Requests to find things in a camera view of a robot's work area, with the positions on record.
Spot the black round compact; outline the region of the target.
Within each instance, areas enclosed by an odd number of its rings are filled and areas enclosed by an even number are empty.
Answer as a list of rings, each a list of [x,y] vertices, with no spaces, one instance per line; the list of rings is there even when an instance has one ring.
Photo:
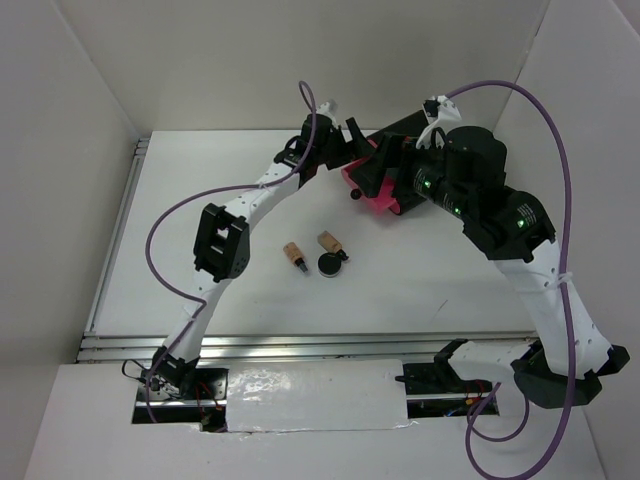
[[[342,269],[343,261],[334,253],[324,253],[317,260],[317,267],[321,275],[332,278],[337,276]]]

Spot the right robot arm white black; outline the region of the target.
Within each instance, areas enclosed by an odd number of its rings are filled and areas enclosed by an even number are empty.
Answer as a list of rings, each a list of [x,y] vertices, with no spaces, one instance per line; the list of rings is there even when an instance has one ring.
[[[400,131],[364,136],[355,123],[354,163],[344,172],[354,197],[377,200],[384,179],[406,211],[430,201],[462,223],[463,234],[509,281],[529,314],[536,341],[499,349],[459,339],[435,357],[446,391],[468,381],[514,383],[536,406],[589,404],[601,377],[619,373],[628,351],[604,338],[573,286],[565,252],[543,204],[506,184],[507,148],[483,127],[428,132],[428,143]]]

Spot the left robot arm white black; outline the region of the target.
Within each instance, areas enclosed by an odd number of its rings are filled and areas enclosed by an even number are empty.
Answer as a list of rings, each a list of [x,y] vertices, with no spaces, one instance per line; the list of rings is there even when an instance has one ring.
[[[147,267],[158,283],[185,299],[187,305],[178,326],[156,350],[151,367],[142,377],[146,394],[160,388],[171,397],[182,399],[194,391],[205,331],[221,295],[248,266],[252,229],[310,181],[321,165],[332,170],[373,154],[376,144],[362,134],[353,118],[347,120],[347,127],[349,140],[331,114],[316,110],[255,183],[196,193],[169,207],[155,220],[145,241]],[[209,203],[201,211],[193,245],[193,290],[185,292],[169,283],[152,260],[154,236],[163,221],[195,200],[235,190],[240,192],[236,198],[223,205]]]

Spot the black drawer organizer case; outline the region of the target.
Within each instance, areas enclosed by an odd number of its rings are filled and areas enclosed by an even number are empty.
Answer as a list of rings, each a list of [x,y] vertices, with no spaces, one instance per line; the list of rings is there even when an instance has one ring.
[[[386,133],[398,134],[403,137],[419,137],[428,125],[429,123],[424,111],[418,110],[368,135],[367,140],[378,145]]]

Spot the beige foundation tube right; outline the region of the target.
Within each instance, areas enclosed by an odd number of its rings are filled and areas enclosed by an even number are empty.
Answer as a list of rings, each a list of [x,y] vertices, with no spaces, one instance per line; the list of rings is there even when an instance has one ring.
[[[342,244],[328,231],[320,233],[317,236],[317,241],[327,253],[338,256],[342,261],[349,260],[349,256],[344,250]]]

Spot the beige foundation bottle left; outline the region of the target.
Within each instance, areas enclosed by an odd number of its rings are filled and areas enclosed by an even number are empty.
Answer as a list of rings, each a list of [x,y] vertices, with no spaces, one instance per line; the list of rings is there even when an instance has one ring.
[[[283,252],[286,255],[287,259],[291,262],[291,264],[295,266],[300,272],[302,272],[303,274],[307,274],[309,272],[305,256],[295,242],[289,242],[285,244],[283,247]]]

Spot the white glossy cover plate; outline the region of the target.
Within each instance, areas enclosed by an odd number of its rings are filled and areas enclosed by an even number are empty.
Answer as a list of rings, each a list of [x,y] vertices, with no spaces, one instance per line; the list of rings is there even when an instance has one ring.
[[[245,363],[229,370],[230,432],[371,431],[410,424],[398,360]]]

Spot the aluminium front rail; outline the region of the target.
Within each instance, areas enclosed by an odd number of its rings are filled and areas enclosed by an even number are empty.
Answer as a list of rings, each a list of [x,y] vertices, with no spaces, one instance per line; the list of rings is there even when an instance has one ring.
[[[475,333],[333,334],[293,336],[213,336],[202,340],[199,355],[203,363],[230,361],[300,361],[355,359],[358,357],[426,358],[435,355],[455,339],[488,344],[531,341],[527,331]],[[78,363],[151,360],[163,339],[156,336],[85,335],[76,356]]]

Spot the aluminium rail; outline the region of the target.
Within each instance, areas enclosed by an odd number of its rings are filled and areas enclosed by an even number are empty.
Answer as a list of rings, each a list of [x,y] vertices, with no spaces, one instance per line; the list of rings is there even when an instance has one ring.
[[[355,359],[358,357],[426,358],[435,355],[455,339],[488,344],[531,341],[527,331],[475,333],[333,334],[293,336],[213,336],[202,340],[199,355],[203,363],[230,361],[300,361]],[[151,360],[163,339],[156,336],[85,335],[76,356],[78,363]]]
[[[101,304],[106,298],[106,292],[109,288],[110,278],[115,265],[115,261],[117,259],[122,235],[126,227],[127,218],[129,215],[137,183],[139,181],[140,172],[149,148],[150,140],[150,137],[140,138],[135,145],[131,166],[126,180],[126,185],[119,204],[114,228],[112,230],[109,246],[103,262],[95,295],[87,317],[83,336],[95,334],[96,324],[99,322]]]

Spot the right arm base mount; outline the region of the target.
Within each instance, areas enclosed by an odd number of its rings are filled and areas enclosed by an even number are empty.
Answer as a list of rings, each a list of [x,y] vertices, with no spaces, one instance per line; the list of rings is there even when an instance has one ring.
[[[409,419],[466,416],[493,388],[485,380],[444,382],[434,363],[405,363],[395,380],[404,386]]]

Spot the aluminium left rail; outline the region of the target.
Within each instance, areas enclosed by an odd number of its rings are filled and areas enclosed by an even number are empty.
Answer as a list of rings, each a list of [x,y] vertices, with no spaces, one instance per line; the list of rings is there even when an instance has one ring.
[[[140,138],[135,145],[131,166],[126,180],[126,185],[119,204],[114,228],[112,230],[109,246],[103,262],[95,295],[87,317],[83,336],[95,334],[96,324],[99,322],[101,304],[106,298],[106,292],[109,288],[110,278],[115,265],[115,261],[117,259],[122,235],[126,227],[127,218],[129,215],[137,183],[139,181],[140,172],[149,148],[150,140],[150,137]]]

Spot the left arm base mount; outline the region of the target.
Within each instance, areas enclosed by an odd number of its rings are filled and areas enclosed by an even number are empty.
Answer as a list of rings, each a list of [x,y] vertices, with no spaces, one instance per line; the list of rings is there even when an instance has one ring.
[[[149,391],[146,391],[147,370],[141,362],[124,360],[121,374],[137,383],[133,424],[194,424],[203,432],[227,431],[228,369],[197,369],[183,389],[154,377]]]

